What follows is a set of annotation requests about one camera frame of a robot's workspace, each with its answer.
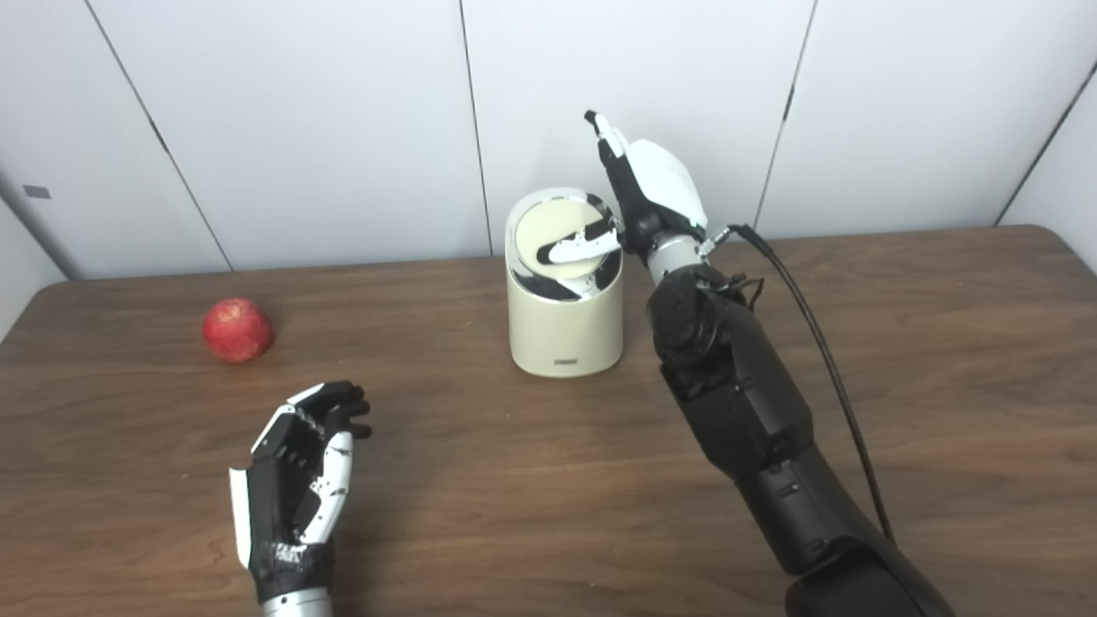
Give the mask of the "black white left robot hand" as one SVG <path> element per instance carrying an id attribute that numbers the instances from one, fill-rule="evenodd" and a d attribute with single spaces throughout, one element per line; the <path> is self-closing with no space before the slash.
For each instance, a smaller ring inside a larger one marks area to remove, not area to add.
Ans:
<path id="1" fill-rule="evenodd" d="M 237 557 L 264 616 L 332 616 L 333 530 L 351 487 L 354 445 L 371 428 L 364 390 L 349 381 L 290 396 L 231 469 Z"/>

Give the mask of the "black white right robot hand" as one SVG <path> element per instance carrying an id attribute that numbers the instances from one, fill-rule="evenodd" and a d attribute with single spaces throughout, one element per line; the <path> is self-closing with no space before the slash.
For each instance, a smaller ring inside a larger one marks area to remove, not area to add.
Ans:
<path id="1" fill-rule="evenodd" d="M 584 120 L 598 138 L 599 158 L 619 213 L 538 247 L 538 263 L 587 261 L 622 250 L 638 256 L 659 277 L 704 262 L 709 221 L 686 166 L 651 141 L 627 141 L 593 110 Z"/>

